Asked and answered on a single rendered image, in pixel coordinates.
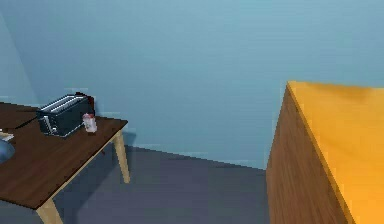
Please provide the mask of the blue grey bowl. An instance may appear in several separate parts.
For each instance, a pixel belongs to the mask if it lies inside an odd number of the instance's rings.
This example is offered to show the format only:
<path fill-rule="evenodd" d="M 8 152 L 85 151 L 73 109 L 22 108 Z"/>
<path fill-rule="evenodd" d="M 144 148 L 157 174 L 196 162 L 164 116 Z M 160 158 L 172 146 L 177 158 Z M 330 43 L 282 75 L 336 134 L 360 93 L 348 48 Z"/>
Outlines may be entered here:
<path fill-rule="evenodd" d="M 8 161 L 15 154 L 11 143 L 0 139 L 0 164 Z"/>

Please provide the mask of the dark red object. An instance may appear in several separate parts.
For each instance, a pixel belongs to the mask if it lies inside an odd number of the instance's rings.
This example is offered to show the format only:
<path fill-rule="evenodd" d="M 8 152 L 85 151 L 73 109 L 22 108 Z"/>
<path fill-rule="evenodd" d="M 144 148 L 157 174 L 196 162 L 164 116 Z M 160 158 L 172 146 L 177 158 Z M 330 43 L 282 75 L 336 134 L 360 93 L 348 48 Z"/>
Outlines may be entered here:
<path fill-rule="evenodd" d="M 86 98 L 88 99 L 88 103 L 89 103 L 89 105 L 90 105 L 90 107 L 91 107 L 91 109 L 90 109 L 90 113 L 93 114 L 93 115 L 96 114 L 96 113 L 95 113 L 95 103 L 94 103 L 94 98 L 93 98 L 92 96 L 87 95 L 87 94 L 84 94 L 84 93 L 82 93 L 82 92 L 75 92 L 75 95 L 79 95 L 79 96 L 84 96 L 84 97 L 86 97 Z"/>

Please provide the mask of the white shaker with red cap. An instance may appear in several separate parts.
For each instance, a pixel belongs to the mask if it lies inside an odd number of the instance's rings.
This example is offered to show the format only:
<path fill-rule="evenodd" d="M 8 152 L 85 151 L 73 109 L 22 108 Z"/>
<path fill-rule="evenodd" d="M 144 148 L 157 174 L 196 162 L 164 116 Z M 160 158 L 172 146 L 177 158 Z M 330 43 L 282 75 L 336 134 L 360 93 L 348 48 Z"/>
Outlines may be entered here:
<path fill-rule="evenodd" d="M 97 131 L 96 119 L 93 114 L 84 114 L 82 116 L 83 124 L 87 132 L 95 133 Z"/>

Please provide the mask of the black toaster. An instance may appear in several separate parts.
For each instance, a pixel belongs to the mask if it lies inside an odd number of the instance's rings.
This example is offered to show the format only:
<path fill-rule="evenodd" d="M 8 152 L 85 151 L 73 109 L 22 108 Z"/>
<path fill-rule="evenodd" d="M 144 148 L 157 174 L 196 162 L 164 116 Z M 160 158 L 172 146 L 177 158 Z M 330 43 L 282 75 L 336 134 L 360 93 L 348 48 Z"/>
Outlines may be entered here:
<path fill-rule="evenodd" d="M 83 124 L 83 115 L 93 112 L 87 96 L 68 94 L 36 111 L 40 130 L 49 136 L 65 138 Z"/>

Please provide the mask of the orange wooden cabinet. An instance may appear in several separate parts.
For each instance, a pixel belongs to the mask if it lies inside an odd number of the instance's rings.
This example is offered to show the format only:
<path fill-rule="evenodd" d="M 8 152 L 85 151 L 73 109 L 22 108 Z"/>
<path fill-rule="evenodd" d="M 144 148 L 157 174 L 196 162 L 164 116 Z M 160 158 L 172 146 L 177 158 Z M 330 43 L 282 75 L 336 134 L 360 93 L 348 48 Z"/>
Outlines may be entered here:
<path fill-rule="evenodd" d="M 266 182 L 270 224 L 384 224 L 384 88 L 289 81 Z"/>

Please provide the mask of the dark brown wooden table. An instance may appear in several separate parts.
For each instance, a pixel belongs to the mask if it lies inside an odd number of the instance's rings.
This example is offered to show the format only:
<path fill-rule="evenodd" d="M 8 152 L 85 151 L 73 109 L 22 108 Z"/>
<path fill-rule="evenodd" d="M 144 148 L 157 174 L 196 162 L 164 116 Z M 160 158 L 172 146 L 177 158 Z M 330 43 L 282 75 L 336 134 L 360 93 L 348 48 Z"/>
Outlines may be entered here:
<path fill-rule="evenodd" d="M 0 200 L 35 210 L 44 224 L 63 224 L 53 198 L 109 143 L 123 180 L 130 181 L 122 128 L 125 120 L 97 117 L 94 134 L 83 128 L 69 137 L 40 132 L 35 109 L 0 102 L 0 130 L 11 133 L 15 154 L 0 164 Z"/>

